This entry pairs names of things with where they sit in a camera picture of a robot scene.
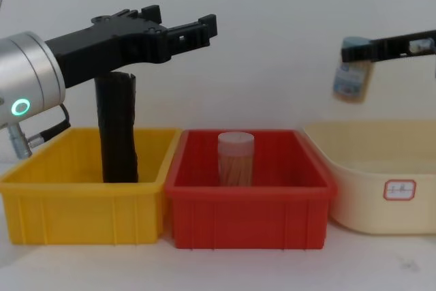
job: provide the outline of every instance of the white wall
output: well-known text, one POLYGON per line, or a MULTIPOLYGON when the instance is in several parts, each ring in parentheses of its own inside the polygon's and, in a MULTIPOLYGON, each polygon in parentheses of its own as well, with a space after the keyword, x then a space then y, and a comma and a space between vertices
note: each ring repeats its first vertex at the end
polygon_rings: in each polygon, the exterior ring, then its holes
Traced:
MULTIPOLYGON (((3 0, 0 37, 32 30, 48 39, 90 18, 159 4, 166 26, 218 17, 212 46, 163 65, 125 67, 137 76, 137 126, 299 127, 320 119, 436 117, 435 58, 376 65, 367 101, 331 96, 341 40, 436 29, 435 0, 3 0)), ((72 124, 96 125, 93 82, 67 91, 72 124)), ((28 135, 61 118, 23 124, 28 135)), ((0 162, 14 160, 5 131, 0 162)))

